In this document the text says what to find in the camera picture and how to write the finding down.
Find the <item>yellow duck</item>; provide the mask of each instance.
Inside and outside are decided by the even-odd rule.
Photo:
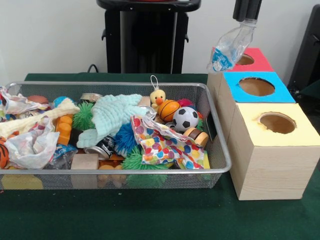
[[[157,87],[150,94],[151,107],[158,112],[159,106],[166,100],[166,93]]]

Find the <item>clear water bottle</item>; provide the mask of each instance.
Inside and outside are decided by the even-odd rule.
[[[244,19],[239,27],[223,35],[212,49],[210,62],[207,65],[209,73],[220,73],[232,69],[243,56],[246,48],[252,42],[257,20]]]

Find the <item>duck's orange beak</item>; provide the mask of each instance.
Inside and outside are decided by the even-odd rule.
[[[160,105],[160,104],[162,104],[164,101],[162,100],[162,98],[161,97],[158,97],[156,100],[155,100],[155,103],[157,104],[157,105]]]

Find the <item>wire basket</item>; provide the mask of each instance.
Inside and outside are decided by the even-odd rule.
[[[161,83],[167,99],[190,99],[203,115],[203,131],[210,139],[205,150],[210,169],[166,170],[43,170],[0,169],[2,189],[197,189],[212,188],[222,173],[229,171],[231,160],[215,104],[202,83]],[[105,95],[140,94],[149,96],[150,83],[135,82],[41,82],[11,83],[11,95],[46,96],[52,102],[60,96],[79,100],[83,93]]]

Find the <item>box with round hole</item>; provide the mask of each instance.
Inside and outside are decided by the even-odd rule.
[[[301,199],[320,156],[297,103],[237,103],[227,145],[239,200]]]
[[[225,72],[216,110],[228,142],[236,103],[295,103],[275,72]]]
[[[244,51],[242,58],[237,62],[233,69],[228,72],[274,72],[267,58],[257,47],[250,47]],[[221,81],[224,79],[222,73],[209,73],[207,86],[213,97],[214,104],[217,106]]]

